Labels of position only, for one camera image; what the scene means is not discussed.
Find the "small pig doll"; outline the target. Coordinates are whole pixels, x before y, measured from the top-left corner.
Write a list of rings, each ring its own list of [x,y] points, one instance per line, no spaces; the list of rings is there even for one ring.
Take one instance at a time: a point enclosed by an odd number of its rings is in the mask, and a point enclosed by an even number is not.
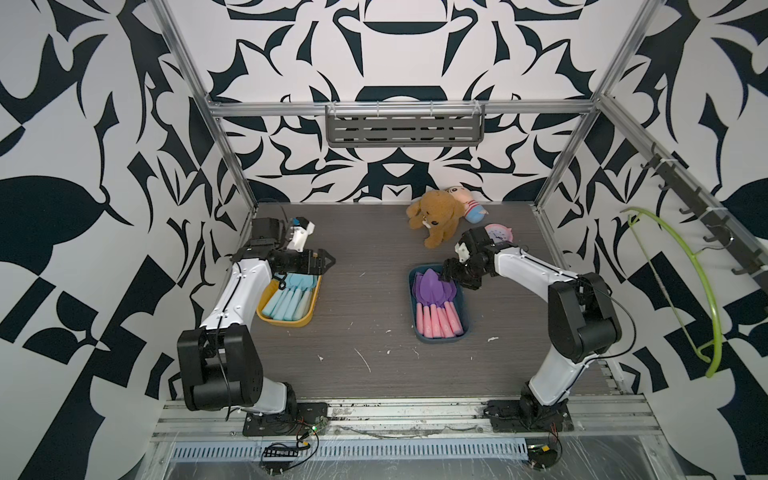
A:
[[[452,186],[445,189],[464,206],[464,218],[471,224],[480,223],[488,214],[487,210],[474,198],[472,193],[463,186]]]

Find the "black wall hook rail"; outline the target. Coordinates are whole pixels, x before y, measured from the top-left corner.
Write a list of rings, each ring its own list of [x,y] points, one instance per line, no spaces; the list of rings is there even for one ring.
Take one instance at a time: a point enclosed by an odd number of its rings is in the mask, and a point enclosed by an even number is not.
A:
[[[681,215],[699,221],[707,229],[705,250],[728,252],[737,263],[737,267],[731,269],[734,275],[749,275],[767,290],[767,248],[733,212],[704,189],[680,160],[653,142],[643,169],[652,170],[660,177],[661,192],[672,192],[682,202]]]

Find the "pink alarm clock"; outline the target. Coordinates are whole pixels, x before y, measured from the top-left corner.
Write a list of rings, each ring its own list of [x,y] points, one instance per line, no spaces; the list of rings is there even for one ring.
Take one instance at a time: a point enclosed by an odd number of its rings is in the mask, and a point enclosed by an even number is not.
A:
[[[512,243],[514,241],[514,235],[509,227],[494,223],[486,225],[484,229],[494,244]]]

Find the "brown plush dog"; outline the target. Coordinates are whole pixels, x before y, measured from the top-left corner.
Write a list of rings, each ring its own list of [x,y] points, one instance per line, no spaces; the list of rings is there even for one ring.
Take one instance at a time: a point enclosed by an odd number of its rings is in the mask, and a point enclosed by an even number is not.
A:
[[[464,212],[464,204],[451,193],[433,190],[411,204],[406,215],[411,229],[427,229],[428,237],[424,240],[424,246],[435,249],[455,235]]]

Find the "green plastic hanger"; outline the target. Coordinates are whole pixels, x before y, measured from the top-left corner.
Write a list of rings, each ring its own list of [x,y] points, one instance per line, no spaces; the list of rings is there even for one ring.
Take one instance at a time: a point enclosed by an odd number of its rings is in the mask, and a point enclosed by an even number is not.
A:
[[[651,333],[677,355],[688,377],[712,378],[723,360],[724,335],[720,307],[697,254],[665,220],[641,207],[621,211],[636,242],[642,263],[629,277],[660,318]],[[681,260],[642,240],[642,229],[654,229],[675,243]]]

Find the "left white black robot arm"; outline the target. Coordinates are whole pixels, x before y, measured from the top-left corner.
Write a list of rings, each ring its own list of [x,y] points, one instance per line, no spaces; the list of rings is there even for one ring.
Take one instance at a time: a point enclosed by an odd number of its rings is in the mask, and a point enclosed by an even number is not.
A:
[[[314,229],[304,217],[252,221],[250,238],[233,255],[213,311],[177,341],[188,410],[297,416],[293,388],[265,376],[250,327],[261,317],[288,323],[310,319],[320,277],[335,263],[325,250],[306,248]]]

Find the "grey metal wall shelf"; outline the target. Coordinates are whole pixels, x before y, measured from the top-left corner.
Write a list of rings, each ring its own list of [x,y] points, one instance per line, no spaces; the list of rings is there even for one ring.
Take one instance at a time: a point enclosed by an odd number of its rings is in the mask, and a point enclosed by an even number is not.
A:
[[[325,137],[334,148],[470,147],[483,140],[484,123],[478,101],[325,106]]]

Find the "yellow plastic storage box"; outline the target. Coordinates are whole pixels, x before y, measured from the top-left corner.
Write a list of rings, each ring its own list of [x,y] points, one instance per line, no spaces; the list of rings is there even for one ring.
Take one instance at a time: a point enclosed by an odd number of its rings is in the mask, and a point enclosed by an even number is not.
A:
[[[256,316],[271,325],[302,328],[310,323],[319,297],[321,276],[275,275],[264,290]]]

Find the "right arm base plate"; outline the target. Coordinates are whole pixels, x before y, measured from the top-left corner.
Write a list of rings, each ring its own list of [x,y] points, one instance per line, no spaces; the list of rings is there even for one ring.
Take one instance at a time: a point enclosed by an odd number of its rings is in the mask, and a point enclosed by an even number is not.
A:
[[[517,400],[489,400],[483,410],[495,433],[572,431],[572,418],[562,400],[551,406],[542,405],[526,384]]]

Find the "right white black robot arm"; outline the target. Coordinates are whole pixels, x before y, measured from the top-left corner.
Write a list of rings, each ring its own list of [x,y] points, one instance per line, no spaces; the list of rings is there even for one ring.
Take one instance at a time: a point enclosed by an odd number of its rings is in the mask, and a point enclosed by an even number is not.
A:
[[[486,276],[502,277],[547,303],[551,347],[527,382],[520,406],[532,412],[562,406],[589,365],[622,338],[614,303],[603,278],[551,265],[509,241],[494,240],[484,227],[462,234],[442,277],[477,290]]]

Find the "light blue shovel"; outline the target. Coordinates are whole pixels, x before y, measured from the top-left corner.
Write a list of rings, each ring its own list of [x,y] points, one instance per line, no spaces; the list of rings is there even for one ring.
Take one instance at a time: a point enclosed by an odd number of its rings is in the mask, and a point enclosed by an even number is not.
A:
[[[266,295],[260,314],[273,322],[298,322],[308,315],[318,276],[287,274],[273,281],[275,289]]]

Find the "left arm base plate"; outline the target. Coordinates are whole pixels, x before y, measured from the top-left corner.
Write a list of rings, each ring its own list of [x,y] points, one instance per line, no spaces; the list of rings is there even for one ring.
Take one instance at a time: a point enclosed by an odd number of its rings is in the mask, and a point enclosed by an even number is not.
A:
[[[299,402],[279,414],[248,412],[242,435],[245,437],[290,436],[302,429],[324,428],[329,405],[326,402]]]

